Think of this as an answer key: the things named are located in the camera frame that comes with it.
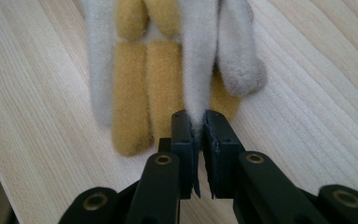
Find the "wood grain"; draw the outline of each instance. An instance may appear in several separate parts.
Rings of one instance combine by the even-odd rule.
[[[233,127],[311,193],[358,189],[358,1],[251,0],[268,69]],[[86,36],[72,1],[0,0],[0,180],[21,223],[57,223],[77,194],[121,190],[146,158],[120,157],[90,111]],[[235,223],[231,201],[182,202],[182,223]]]

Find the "screw hole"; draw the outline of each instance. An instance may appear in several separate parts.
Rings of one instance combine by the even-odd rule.
[[[264,158],[257,154],[249,154],[246,156],[246,160],[252,163],[263,163]]]
[[[83,202],[83,208],[88,211],[95,211],[104,207],[106,203],[107,203],[106,194],[102,192],[97,192],[87,197],[87,199]]]
[[[344,204],[347,207],[358,208],[358,197],[343,189],[333,191],[333,197],[337,202]]]
[[[155,162],[157,164],[160,164],[160,165],[165,165],[165,164],[168,164],[172,161],[171,157],[169,156],[158,156],[156,159],[155,159]]]

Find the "fabric glove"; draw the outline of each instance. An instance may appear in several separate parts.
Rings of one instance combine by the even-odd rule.
[[[247,2],[243,3],[239,14],[249,17]],[[218,20],[215,0],[100,0],[86,1],[85,6],[92,107],[98,121],[111,125],[115,149],[122,155],[135,155],[148,148],[152,137],[156,142],[169,137],[171,114],[184,107],[196,133],[207,108],[232,118],[241,99],[227,91],[242,96],[263,83],[250,19],[244,29],[250,31],[245,37],[251,38],[251,47],[238,46],[250,52],[230,46],[219,53],[220,33],[224,38],[234,38],[227,42],[239,43],[236,38],[241,36],[227,33],[238,32],[238,27],[218,32],[219,22],[232,18]],[[230,50],[236,53],[229,56],[235,62],[225,55]],[[223,79],[219,69],[213,69],[216,54],[222,55],[219,66],[228,71]],[[247,69],[244,73],[242,63]]]

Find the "wooden table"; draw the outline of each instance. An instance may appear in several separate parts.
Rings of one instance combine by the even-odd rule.
[[[269,81],[243,100],[234,130],[302,189],[358,189],[358,0],[250,3]],[[0,180],[21,223],[57,223],[86,189],[126,188],[154,151],[120,157],[91,115],[74,2],[0,0]],[[182,203],[182,223],[235,223],[202,167],[200,180],[202,200]]]

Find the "glove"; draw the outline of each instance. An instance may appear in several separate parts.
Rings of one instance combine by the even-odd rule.
[[[194,124],[197,124],[194,126],[196,133],[200,132],[202,116],[209,105],[211,109],[220,111],[227,117],[233,117],[235,114],[241,99],[227,93],[219,69],[213,70],[216,52],[219,52],[216,42],[217,2],[206,1],[207,4],[204,5],[202,3],[204,2],[184,0],[179,1],[179,5],[175,1],[162,0],[113,1],[110,7],[115,8],[111,11],[115,22],[110,23],[106,21],[108,13],[102,13],[108,11],[107,1],[90,1],[86,4],[89,7],[85,11],[89,31],[93,111],[98,121],[109,125],[110,119],[106,114],[112,113],[108,105],[113,102],[113,142],[115,149],[121,154],[131,156],[148,148],[152,135],[155,140],[170,136],[171,114],[184,107],[183,98],[187,112]],[[207,7],[208,4],[214,4],[214,7]],[[101,52],[106,53],[105,50],[109,47],[113,47],[110,53],[98,55]],[[219,65],[224,61],[225,58],[219,60]],[[107,75],[109,68],[113,71],[112,76]],[[261,86],[260,80],[263,79],[259,78],[260,75],[262,73],[257,71],[254,75],[258,78],[256,87],[251,88]],[[108,95],[112,89],[109,88],[112,84],[106,82],[109,78],[113,79],[111,83],[114,83],[113,100],[112,95]],[[230,76],[223,76],[223,80],[225,86],[229,87],[226,80],[231,80]],[[247,91],[232,93],[242,95]]]
[[[217,0],[179,0],[179,3],[183,13],[185,106],[193,128],[199,133],[209,108],[215,61],[226,90],[233,96],[241,97],[260,89],[266,83],[266,75],[256,57],[253,13],[246,0],[222,0],[219,9]],[[216,106],[212,109],[221,111]]]

